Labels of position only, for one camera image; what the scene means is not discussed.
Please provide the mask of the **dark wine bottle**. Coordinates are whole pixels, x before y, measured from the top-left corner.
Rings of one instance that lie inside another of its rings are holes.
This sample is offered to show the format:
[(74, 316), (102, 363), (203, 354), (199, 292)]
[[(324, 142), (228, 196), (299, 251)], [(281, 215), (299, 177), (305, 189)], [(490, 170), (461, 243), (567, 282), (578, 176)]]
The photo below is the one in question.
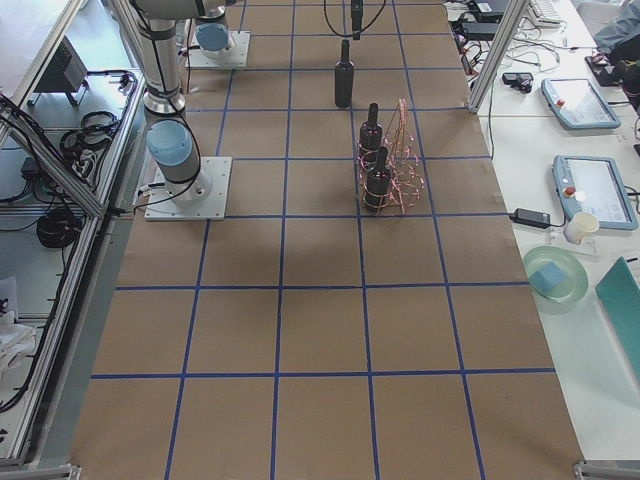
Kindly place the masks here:
[(354, 65), (350, 59), (350, 43), (341, 41), (340, 60), (334, 67), (334, 102), (339, 108), (347, 108), (352, 102)]

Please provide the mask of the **far dark bottle in basket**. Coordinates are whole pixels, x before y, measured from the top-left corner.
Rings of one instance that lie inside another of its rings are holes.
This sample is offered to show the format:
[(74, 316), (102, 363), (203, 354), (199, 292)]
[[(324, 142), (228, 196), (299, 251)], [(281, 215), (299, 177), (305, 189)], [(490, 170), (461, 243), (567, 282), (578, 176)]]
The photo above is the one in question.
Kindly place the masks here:
[(371, 103), (368, 108), (367, 120), (359, 130), (360, 154), (375, 152), (382, 142), (382, 126), (378, 123), (379, 107), (377, 103)]

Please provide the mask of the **dark bottle in basket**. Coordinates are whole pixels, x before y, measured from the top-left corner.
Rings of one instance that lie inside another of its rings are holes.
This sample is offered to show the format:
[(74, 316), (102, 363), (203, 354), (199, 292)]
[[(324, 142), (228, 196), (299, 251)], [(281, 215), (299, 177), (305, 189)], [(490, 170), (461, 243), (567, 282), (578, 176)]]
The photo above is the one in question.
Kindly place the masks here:
[(367, 120), (359, 130), (360, 154), (375, 152), (382, 142), (382, 126), (378, 123), (379, 107), (377, 103), (371, 103), (368, 108)]
[(386, 203), (391, 180), (387, 158), (388, 149), (381, 146), (376, 153), (373, 166), (367, 173), (363, 200), (365, 207), (370, 211), (379, 211)]

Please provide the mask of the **near dark bottle in basket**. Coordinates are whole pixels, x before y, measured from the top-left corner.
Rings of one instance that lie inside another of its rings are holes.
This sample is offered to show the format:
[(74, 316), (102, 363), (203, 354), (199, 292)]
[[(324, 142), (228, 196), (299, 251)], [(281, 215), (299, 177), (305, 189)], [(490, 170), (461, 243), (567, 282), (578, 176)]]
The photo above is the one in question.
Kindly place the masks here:
[(363, 200), (365, 207), (370, 211), (379, 211), (386, 203), (391, 180), (387, 158), (388, 149), (381, 146), (376, 153), (373, 166), (367, 173)]

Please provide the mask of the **black handheld device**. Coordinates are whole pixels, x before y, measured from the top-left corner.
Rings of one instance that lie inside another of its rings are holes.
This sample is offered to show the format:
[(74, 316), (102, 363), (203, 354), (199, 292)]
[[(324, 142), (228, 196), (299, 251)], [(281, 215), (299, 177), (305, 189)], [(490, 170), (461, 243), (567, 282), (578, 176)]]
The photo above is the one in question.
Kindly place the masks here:
[(505, 72), (502, 74), (502, 82), (522, 93), (530, 93), (533, 86), (533, 75), (529, 72)]

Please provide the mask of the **far teach pendant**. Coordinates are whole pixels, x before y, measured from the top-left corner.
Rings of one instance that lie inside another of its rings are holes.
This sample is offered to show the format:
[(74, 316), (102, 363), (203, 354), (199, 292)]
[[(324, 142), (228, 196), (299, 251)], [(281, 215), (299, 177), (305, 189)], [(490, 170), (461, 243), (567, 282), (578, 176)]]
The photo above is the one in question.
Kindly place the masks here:
[(541, 82), (541, 92), (567, 129), (616, 129), (621, 125), (608, 101), (589, 79), (546, 78)]

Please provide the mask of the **teach pendant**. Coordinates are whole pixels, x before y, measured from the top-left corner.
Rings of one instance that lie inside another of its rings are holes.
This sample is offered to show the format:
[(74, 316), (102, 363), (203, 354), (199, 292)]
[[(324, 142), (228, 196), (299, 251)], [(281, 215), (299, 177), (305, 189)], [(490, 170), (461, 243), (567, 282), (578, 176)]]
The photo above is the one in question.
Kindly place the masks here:
[(546, 78), (541, 82), (541, 92), (567, 129), (616, 129), (621, 125), (608, 101), (589, 79)]
[(598, 219), (600, 228), (634, 231), (639, 227), (614, 159), (557, 155), (552, 175), (569, 220), (587, 212)]

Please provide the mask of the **black power adapter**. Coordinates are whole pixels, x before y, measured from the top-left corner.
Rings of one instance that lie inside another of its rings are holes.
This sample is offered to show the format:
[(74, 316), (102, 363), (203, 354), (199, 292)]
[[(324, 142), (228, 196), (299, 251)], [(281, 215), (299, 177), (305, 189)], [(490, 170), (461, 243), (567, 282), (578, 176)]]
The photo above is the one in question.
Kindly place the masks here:
[(547, 229), (551, 226), (550, 215), (548, 213), (524, 208), (516, 208), (509, 214), (509, 219), (515, 224), (538, 229)]

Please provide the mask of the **near teach pendant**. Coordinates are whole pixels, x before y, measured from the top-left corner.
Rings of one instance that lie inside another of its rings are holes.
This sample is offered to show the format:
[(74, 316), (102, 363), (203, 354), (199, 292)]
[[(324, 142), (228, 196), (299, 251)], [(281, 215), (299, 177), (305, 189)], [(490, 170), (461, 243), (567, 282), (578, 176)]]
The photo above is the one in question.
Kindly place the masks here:
[(569, 220), (587, 212), (598, 219), (600, 228), (634, 231), (639, 227), (614, 159), (557, 155), (552, 175)]

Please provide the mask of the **black control box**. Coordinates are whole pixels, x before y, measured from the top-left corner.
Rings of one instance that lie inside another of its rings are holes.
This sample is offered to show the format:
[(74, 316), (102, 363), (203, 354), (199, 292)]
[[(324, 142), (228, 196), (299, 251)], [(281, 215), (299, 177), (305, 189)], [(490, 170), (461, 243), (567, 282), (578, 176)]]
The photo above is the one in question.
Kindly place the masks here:
[(64, 36), (27, 105), (34, 106), (45, 93), (64, 93), (69, 103), (77, 107), (84, 93), (79, 98), (74, 97), (74, 94), (88, 88), (87, 75), (85, 64), (70, 40)]

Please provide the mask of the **white paper cup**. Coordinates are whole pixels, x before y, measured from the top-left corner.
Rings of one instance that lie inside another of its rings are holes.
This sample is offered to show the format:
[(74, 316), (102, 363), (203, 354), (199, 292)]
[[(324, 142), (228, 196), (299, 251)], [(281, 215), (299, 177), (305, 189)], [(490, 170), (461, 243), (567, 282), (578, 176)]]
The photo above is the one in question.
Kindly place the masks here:
[(565, 239), (571, 244), (580, 244), (586, 237), (594, 234), (600, 228), (600, 222), (593, 214), (577, 212), (563, 230)]

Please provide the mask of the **blue foam cube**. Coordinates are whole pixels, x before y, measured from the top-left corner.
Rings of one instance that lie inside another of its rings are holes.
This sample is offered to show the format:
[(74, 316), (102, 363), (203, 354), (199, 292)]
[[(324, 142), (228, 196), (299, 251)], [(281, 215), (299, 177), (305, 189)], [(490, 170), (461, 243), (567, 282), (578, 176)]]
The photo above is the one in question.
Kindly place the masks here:
[(536, 267), (529, 277), (529, 283), (539, 294), (546, 295), (567, 280), (567, 274), (554, 262), (546, 262)]

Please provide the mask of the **aluminium frame post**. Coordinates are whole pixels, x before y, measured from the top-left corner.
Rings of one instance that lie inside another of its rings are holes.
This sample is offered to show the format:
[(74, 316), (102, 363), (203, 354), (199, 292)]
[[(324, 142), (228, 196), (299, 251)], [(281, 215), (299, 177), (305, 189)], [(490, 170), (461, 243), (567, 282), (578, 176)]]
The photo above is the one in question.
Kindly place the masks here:
[(512, 0), (509, 2), (483, 67), (475, 80), (474, 87), (471, 89), (467, 102), (467, 108), (471, 113), (479, 111), (485, 96), (493, 85), (498, 67), (513, 40), (527, 4), (527, 0)]

